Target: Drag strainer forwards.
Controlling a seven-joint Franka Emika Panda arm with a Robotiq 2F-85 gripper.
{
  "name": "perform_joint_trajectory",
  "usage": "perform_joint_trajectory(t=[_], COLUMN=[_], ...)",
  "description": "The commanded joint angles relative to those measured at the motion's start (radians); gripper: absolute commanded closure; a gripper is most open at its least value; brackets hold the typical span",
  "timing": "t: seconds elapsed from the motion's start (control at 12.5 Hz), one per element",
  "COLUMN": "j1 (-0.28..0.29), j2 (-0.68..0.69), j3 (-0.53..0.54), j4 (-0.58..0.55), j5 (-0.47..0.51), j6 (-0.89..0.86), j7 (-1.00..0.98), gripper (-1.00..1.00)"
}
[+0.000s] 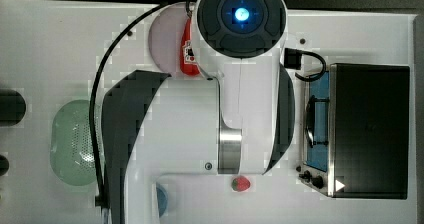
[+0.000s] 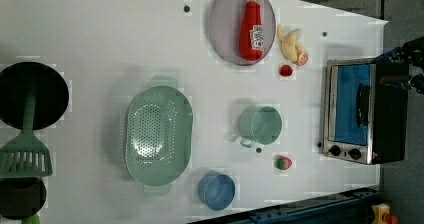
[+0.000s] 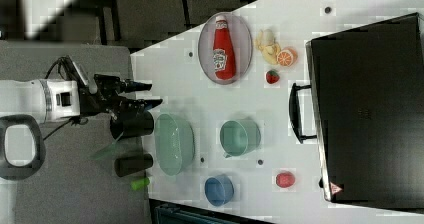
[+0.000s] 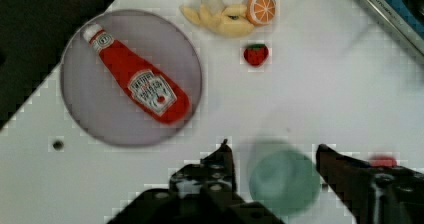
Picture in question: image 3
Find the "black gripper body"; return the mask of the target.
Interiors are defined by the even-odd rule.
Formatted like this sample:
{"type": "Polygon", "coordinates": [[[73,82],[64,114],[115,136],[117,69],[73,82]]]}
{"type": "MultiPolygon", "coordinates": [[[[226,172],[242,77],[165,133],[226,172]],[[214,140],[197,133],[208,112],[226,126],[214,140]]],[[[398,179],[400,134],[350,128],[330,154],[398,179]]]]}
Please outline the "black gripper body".
{"type": "Polygon", "coordinates": [[[121,93],[131,91],[132,81],[118,76],[95,74],[90,81],[78,80],[80,118],[109,113],[117,119],[129,110],[130,100],[121,93]]]}

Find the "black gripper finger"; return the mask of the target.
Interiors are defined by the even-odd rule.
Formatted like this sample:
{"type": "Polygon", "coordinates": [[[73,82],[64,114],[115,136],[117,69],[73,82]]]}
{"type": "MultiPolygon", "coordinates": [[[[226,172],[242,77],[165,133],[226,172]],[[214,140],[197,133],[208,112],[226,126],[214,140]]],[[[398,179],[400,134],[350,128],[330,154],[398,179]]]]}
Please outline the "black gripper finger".
{"type": "Polygon", "coordinates": [[[133,100],[130,99],[129,103],[128,103],[128,107],[130,109],[134,109],[137,111],[148,111],[152,108],[155,108],[159,105],[161,105],[163,102],[162,99],[149,99],[149,100],[145,100],[145,99],[137,99],[137,100],[133,100]]]}
{"type": "Polygon", "coordinates": [[[136,82],[132,80],[125,81],[125,93],[137,92],[137,91],[150,91],[152,88],[151,84],[136,82]]]}

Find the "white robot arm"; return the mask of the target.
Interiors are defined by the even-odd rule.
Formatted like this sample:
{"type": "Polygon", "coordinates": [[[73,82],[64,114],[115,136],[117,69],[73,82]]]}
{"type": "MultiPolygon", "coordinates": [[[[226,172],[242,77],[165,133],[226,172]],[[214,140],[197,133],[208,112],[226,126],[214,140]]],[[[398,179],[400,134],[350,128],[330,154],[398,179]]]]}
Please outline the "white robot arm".
{"type": "Polygon", "coordinates": [[[1,177],[18,181],[34,175],[44,164],[46,123],[79,123],[100,113],[113,122],[134,119],[159,106],[160,99],[129,99],[125,95],[148,91],[150,84],[96,74],[92,80],[76,77],[1,82],[1,177]]]}

